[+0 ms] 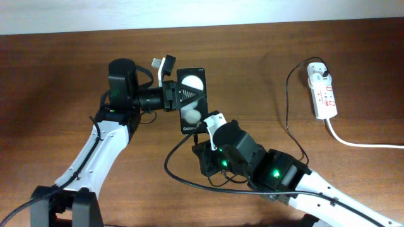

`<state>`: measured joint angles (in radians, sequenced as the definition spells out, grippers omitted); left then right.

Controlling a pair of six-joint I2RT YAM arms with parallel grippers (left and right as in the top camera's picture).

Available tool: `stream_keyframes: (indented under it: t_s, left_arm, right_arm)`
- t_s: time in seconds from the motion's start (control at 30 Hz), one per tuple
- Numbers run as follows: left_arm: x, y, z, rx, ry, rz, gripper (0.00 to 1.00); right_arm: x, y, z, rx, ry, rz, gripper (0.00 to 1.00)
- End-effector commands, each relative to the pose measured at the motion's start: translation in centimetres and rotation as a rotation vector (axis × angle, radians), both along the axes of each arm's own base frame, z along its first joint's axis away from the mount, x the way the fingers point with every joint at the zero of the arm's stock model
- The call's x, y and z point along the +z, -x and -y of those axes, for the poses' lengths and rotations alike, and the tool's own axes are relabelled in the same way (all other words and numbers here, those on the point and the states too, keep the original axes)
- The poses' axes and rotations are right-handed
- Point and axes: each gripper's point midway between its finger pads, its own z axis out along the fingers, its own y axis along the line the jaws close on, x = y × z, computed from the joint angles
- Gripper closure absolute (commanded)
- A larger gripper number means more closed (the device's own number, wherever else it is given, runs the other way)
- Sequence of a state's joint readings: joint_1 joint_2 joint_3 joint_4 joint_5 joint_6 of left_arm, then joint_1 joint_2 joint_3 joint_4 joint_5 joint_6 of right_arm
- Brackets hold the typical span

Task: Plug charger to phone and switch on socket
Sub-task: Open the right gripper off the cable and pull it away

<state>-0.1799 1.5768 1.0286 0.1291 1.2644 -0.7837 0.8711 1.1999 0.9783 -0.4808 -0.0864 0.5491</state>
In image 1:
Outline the black Galaxy smartphone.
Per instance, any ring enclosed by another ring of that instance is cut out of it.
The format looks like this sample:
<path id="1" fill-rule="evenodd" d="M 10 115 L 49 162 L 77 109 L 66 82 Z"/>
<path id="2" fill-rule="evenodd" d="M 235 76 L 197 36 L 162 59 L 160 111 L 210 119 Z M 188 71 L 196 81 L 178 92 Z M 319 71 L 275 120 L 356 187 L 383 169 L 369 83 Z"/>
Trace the black Galaxy smartphone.
<path id="1" fill-rule="evenodd" d="M 197 124 L 207 116 L 207 90 L 205 69 L 202 67 L 180 68 L 177 70 L 179 88 L 188 90 L 203 90 L 204 97 L 195 102 L 181 102 L 180 125 L 183 134 L 190 134 Z"/>

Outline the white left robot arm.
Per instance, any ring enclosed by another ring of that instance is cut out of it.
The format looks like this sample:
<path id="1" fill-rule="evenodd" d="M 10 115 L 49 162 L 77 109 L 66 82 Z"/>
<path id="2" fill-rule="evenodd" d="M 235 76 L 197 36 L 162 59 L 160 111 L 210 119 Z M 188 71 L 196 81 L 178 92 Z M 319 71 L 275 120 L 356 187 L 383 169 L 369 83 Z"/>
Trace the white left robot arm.
<path id="1" fill-rule="evenodd" d="M 129 144 L 145 113 L 156 110 L 180 112 L 183 133 L 196 126 L 207 113 L 203 68 L 177 70 L 175 81 L 164 80 L 172 73 L 175 57 L 154 59 L 158 86 L 152 73 L 131 59 L 109 63 L 109 90 L 101 97 L 92 117 L 93 128 L 79 155 L 53 186 L 38 186 L 31 198 L 31 226 L 103 226 L 98 195 L 115 159 Z"/>

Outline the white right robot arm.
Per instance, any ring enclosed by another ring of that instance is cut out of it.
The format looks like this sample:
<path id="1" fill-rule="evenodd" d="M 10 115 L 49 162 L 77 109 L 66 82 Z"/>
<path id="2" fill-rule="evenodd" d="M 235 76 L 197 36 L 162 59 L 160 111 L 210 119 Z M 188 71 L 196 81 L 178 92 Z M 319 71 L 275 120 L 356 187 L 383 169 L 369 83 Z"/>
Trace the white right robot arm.
<path id="1" fill-rule="evenodd" d="M 290 154 L 265 150 L 237 121 L 212 115 L 200 123 L 209 140 L 193 146 L 201 173 L 230 172 L 246 179 L 249 193 L 280 201 L 324 226 L 401 226 L 336 189 Z"/>

